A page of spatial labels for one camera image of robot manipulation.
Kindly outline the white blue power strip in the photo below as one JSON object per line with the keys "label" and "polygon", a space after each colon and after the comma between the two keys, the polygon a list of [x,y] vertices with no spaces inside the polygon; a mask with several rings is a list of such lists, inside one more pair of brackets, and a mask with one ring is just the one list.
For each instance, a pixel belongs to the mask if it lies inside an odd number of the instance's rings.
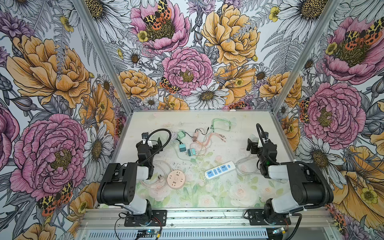
{"label": "white blue power strip", "polygon": [[235,170],[236,170],[236,165],[232,161],[230,161],[225,164],[222,164],[207,170],[205,172],[205,177],[206,179],[210,180],[210,179],[218,178],[226,173],[229,173]]}

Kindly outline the pink charger plug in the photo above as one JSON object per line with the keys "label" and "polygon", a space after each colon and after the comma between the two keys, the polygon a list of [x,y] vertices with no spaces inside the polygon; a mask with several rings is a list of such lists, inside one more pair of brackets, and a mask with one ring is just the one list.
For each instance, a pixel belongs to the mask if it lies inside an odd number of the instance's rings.
{"label": "pink charger plug", "polygon": [[193,135],[193,142],[196,142],[198,140],[199,133],[195,132]]}

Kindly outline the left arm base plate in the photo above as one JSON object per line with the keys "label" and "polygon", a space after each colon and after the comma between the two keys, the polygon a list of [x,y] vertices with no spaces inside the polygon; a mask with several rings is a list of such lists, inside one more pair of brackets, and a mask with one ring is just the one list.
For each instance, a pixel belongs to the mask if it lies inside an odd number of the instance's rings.
{"label": "left arm base plate", "polygon": [[147,211],[142,215],[133,215],[125,218],[125,227],[165,227],[167,222],[167,210]]}

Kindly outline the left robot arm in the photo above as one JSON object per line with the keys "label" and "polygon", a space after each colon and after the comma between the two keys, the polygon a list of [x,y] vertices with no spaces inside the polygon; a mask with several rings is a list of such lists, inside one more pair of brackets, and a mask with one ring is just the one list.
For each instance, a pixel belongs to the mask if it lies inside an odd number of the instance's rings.
{"label": "left robot arm", "polygon": [[158,129],[136,144],[138,160],[126,164],[108,164],[97,191],[97,201],[124,210],[122,218],[126,227],[164,227],[166,210],[153,210],[147,199],[136,194],[137,183],[152,178],[154,156],[171,141],[172,132]]}

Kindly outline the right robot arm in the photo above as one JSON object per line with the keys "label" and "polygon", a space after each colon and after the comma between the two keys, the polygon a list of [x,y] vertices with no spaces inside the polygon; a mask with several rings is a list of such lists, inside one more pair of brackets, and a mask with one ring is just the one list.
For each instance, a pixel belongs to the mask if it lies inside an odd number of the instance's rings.
{"label": "right robot arm", "polygon": [[321,208],[334,200],[333,190],[315,163],[302,161],[277,162],[277,145],[274,144],[260,124],[256,124],[259,143],[248,140],[247,150],[258,156],[257,167],[266,179],[286,180],[289,191],[268,199],[264,209],[252,214],[249,220],[263,219],[265,224],[289,222],[289,215],[308,209]]}

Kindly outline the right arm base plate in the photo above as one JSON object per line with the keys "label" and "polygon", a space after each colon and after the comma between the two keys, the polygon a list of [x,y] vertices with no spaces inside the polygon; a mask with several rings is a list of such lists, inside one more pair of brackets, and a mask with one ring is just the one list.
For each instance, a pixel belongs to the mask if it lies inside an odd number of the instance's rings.
{"label": "right arm base plate", "polygon": [[251,226],[274,226],[274,225],[291,225],[289,215],[266,213],[262,209],[246,210],[244,218],[249,221]]}

